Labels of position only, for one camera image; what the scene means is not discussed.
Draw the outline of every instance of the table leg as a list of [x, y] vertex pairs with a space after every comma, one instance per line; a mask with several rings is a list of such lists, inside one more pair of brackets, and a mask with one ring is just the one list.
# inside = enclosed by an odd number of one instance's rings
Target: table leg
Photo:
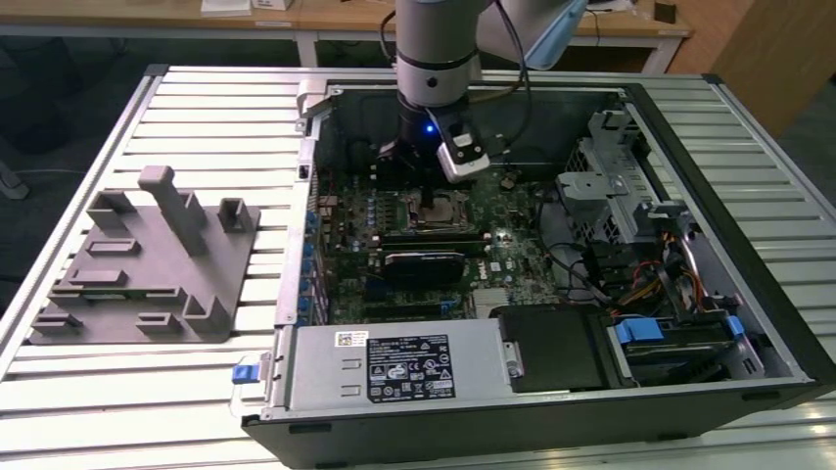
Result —
[[0, 160], [0, 194], [10, 199], [23, 199], [30, 194], [30, 186]]
[[319, 35], [316, 31], [298, 31], [295, 40], [299, 49], [299, 62], [303, 67], [318, 68], [319, 60], [316, 57], [316, 40]]
[[483, 80], [483, 60], [479, 54], [476, 54], [471, 60], [471, 80]]
[[682, 44], [680, 37], [660, 38], [659, 45], [654, 49], [651, 57], [648, 57], [648, 62], [644, 64], [643, 73], [666, 73], [668, 71], [668, 66], [679, 50], [679, 44]]

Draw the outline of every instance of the blue plastic tab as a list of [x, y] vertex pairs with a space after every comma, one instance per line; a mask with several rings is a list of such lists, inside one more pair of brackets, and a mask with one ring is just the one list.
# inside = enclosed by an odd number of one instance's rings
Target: blue plastic tab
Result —
[[663, 329], [654, 318], [627, 318], [615, 326], [615, 334], [623, 345], [639, 341], [666, 339]]
[[623, 322], [615, 325], [615, 335], [618, 336], [618, 341], [623, 345], [632, 341], [632, 336], [630, 335], [630, 331], [627, 330], [627, 325]]
[[735, 338], [742, 338], [746, 334], [746, 330], [743, 329], [743, 323], [740, 323], [740, 319], [736, 316], [730, 315], [730, 317], [727, 318], [727, 323], [730, 324], [730, 329], [732, 330], [732, 336]]
[[259, 383], [259, 365], [240, 364], [232, 367], [232, 384], [258, 384]]

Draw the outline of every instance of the aluminum slotted table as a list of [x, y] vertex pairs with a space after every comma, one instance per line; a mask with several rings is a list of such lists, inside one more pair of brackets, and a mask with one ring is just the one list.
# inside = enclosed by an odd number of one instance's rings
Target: aluminum slotted table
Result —
[[[490, 72], [486, 80], [512, 80]], [[328, 79], [392, 79], [390, 70], [151, 68], [0, 321], [4, 469], [283, 468], [240, 430], [255, 384], [234, 397], [231, 367], [270, 349], [304, 97]], [[700, 76], [535, 73], [534, 80], [640, 82], [755, 248], [836, 353], [836, 211], [731, 95]], [[658, 172], [670, 193], [671, 178]], [[219, 345], [27, 346], [30, 325], [92, 221], [102, 189], [151, 196], [144, 165], [170, 165], [204, 205], [240, 197], [262, 209], [236, 335]], [[238, 406], [230, 405], [230, 399]], [[832, 468], [836, 404], [827, 396], [751, 415], [700, 438], [402, 464], [388, 468]]]

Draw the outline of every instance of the power supply label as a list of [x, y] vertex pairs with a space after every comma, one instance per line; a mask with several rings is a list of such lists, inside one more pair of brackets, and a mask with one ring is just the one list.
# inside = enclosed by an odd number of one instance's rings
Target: power supply label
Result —
[[372, 403], [456, 397], [447, 335], [370, 338], [366, 356]]

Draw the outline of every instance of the white label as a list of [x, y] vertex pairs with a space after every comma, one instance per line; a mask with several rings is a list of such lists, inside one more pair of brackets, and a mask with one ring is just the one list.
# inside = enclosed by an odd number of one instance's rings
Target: white label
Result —
[[290, 27], [288, 22], [256, 22], [256, 26], [263, 27]]
[[435, 390], [443, 390], [443, 389], [452, 389], [454, 388], [454, 381], [452, 380], [436, 380], [434, 382], [430, 382], [430, 384], [432, 384], [432, 389], [435, 389]]
[[368, 331], [339, 331], [335, 333], [335, 348], [366, 348]]

